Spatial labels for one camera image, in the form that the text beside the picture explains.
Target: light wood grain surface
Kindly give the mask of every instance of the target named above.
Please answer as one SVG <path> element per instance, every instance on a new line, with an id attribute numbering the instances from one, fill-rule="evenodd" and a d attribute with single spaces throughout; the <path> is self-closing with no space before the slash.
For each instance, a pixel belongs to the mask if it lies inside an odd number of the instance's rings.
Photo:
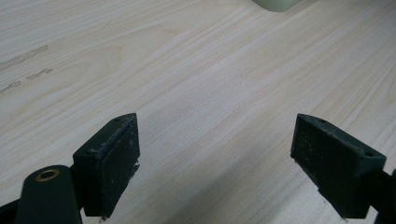
<path id="1" fill-rule="evenodd" d="M 106 223 L 345 223 L 290 158 L 294 122 L 396 168 L 396 1 L 0 1 L 1 204 L 131 112 L 141 167 Z"/>

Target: screw hole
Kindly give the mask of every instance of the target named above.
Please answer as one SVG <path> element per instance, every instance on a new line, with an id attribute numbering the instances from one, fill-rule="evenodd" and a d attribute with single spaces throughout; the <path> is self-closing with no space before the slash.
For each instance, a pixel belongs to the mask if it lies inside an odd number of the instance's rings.
<path id="1" fill-rule="evenodd" d="M 367 157 L 373 157 L 374 154 L 372 152 L 365 152 L 364 155 L 366 155 Z"/>
<path id="2" fill-rule="evenodd" d="M 59 173 L 60 173 L 60 171 L 57 169 L 43 171 L 43 172 L 41 172 L 41 174 L 39 174 L 35 177 L 35 180 L 38 182 L 48 181 L 48 180 L 55 178 L 57 175 L 59 175 Z"/>

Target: wooden table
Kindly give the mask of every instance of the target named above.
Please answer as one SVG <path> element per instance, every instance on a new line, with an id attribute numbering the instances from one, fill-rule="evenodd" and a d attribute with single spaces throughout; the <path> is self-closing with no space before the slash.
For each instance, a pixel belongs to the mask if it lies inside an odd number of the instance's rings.
<path id="1" fill-rule="evenodd" d="M 345 223 L 290 158 L 294 122 L 396 168 L 396 1 L 3 0 L 0 90 L 1 204 L 136 112 L 141 167 L 106 223 Z"/>

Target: table surface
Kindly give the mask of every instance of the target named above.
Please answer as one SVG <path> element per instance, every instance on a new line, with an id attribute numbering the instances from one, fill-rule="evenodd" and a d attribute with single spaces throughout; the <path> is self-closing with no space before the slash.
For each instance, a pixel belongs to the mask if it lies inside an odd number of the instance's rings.
<path id="1" fill-rule="evenodd" d="M 373 223 L 341 219 L 290 145 L 309 114 L 396 168 L 396 1 L 0 1 L 1 203 L 133 112 L 141 167 L 106 223 Z"/>

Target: black plastic mount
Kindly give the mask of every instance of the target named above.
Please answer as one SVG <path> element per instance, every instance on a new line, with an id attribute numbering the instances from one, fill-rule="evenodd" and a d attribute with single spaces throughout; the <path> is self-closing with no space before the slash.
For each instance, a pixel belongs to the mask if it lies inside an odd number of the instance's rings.
<path id="1" fill-rule="evenodd" d="M 81 223 L 106 219 L 138 169 L 136 114 L 111 120 L 74 155 L 74 164 L 45 167 L 29 175 L 21 198 L 0 207 L 0 223 Z"/>
<path id="2" fill-rule="evenodd" d="M 396 176 L 383 171 L 386 157 L 328 121 L 299 114 L 291 157 L 343 218 L 396 223 Z"/>

